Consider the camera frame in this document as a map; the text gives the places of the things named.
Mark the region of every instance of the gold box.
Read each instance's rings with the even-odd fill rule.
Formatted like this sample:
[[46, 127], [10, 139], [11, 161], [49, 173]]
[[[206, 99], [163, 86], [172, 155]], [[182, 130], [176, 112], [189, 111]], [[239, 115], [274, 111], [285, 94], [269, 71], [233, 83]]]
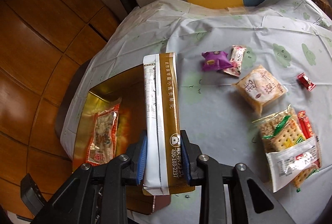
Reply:
[[[89, 141], [94, 129], [94, 114], [122, 98], [117, 129], [116, 155], [124, 154], [146, 129], [143, 65], [111, 77], [89, 90], [77, 129], [73, 170], [86, 162]], [[127, 209], [149, 215], [171, 202], [170, 195], [145, 196], [142, 185], [127, 186]]]

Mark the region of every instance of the red candy wrapper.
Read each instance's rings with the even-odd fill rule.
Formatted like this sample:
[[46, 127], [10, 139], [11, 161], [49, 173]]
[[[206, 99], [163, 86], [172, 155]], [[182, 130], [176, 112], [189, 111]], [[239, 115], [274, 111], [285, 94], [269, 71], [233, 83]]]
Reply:
[[305, 75], [305, 73], [301, 73], [298, 75], [298, 80], [305, 86], [305, 88], [308, 91], [313, 90], [313, 88], [316, 86], [313, 82], [309, 80], [309, 78]]
[[225, 69], [224, 72], [230, 75], [239, 77], [241, 74], [242, 60], [246, 46], [233, 45], [232, 55], [230, 57], [230, 64], [233, 65], [232, 68]]

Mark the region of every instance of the packaged snack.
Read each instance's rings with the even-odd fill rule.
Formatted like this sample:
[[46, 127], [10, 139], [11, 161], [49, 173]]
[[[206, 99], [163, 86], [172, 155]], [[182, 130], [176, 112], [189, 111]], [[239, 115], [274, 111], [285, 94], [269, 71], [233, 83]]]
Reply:
[[299, 122], [290, 105], [282, 112], [254, 121], [269, 161], [273, 192], [291, 181], [299, 191], [302, 182], [320, 167], [318, 139], [314, 134], [306, 136]]
[[114, 158], [117, 146], [117, 121], [121, 99], [111, 107], [94, 115], [94, 130], [87, 152], [87, 162], [92, 165], [108, 163]]
[[227, 59], [227, 55], [228, 54], [224, 51], [202, 53], [202, 56], [205, 58], [204, 65], [202, 67], [203, 71], [219, 71], [233, 67]]
[[307, 139], [313, 136], [309, 118], [305, 115], [305, 111], [298, 112], [298, 121], [300, 122], [303, 134]]
[[232, 64], [232, 67], [225, 69], [224, 70], [225, 73], [228, 73], [236, 77], [240, 76], [243, 55], [246, 48], [247, 48], [246, 46], [233, 45], [233, 51], [230, 57], [230, 63]]
[[147, 157], [145, 195], [190, 192], [182, 171], [175, 54], [145, 56]]
[[303, 170], [317, 160], [315, 137], [300, 142], [288, 149], [266, 154], [270, 166], [273, 192], [283, 188]]
[[313, 165], [310, 168], [304, 169], [301, 171], [293, 180], [294, 186], [297, 188], [297, 192], [300, 191], [300, 186], [302, 183], [313, 173], [318, 172], [318, 166], [313, 163]]
[[301, 73], [298, 75], [298, 80], [305, 86], [305, 88], [308, 91], [313, 90], [313, 88], [316, 86], [313, 82], [309, 80], [309, 78], [305, 75], [305, 73]]
[[287, 89], [262, 65], [233, 85], [258, 115], [262, 114], [263, 106], [287, 92]]

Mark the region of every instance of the red stick package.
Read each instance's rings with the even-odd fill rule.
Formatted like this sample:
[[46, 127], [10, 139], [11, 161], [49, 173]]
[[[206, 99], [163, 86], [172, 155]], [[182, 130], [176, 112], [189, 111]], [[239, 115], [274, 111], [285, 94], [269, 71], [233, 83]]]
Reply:
[[[309, 139], [310, 137], [315, 136], [315, 134], [312, 131], [312, 127], [309, 121], [309, 118], [307, 117], [307, 115], [305, 114], [305, 111], [300, 111], [298, 112], [298, 120], [300, 122], [300, 126], [302, 129], [302, 132], [304, 134], [304, 136]], [[321, 168], [321, 158], [319, 157], [319, 159], [316, 161], [316, 165], [318, 168]]]
[[94, 129], [86, 159], [92, 165], [108, 163], [115, 157], [120, 101], [117, 100], [109, 109], [94, 115]]

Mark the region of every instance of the tablecloth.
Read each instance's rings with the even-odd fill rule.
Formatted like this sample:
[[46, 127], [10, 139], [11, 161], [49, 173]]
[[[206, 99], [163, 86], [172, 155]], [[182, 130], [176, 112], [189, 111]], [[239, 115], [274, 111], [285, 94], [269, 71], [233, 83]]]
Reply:
[[[288, 185], [274, 194], [296, 223], [313, 223], [332, 194], [331, 24], [311, 0], [266, 0], [255, 8], [223, 10], [158, 0], [137, 8], [90, 62], [67, 113], [61, 144], [72, 156], [91, 87], [142, 64], [145, 55], [175, 52], [181, 129], [204, 154], [227, 165], [244, 162], [268, 182], [263, 145], [251, 123], [257, 116], [231, 86], [238, 79], [201, 70], [202, 52], [231, 52], [232, 45], [246, 45], [240, 78], [262, 64], [288, 89], [263, 109], [263, 115], [284, 110], [291, 103], [296, 111], [307, 111], [319, 136], [321, 171], [304, 182], [300, 193]], [[317, 85], [312, 92], [297, 82], [302, 72]], [[131, 217], [139, 223], [198, 223], [200, 188], [188, 195], [172, 195], [168, 207], [150, 216], [132, 213]]]

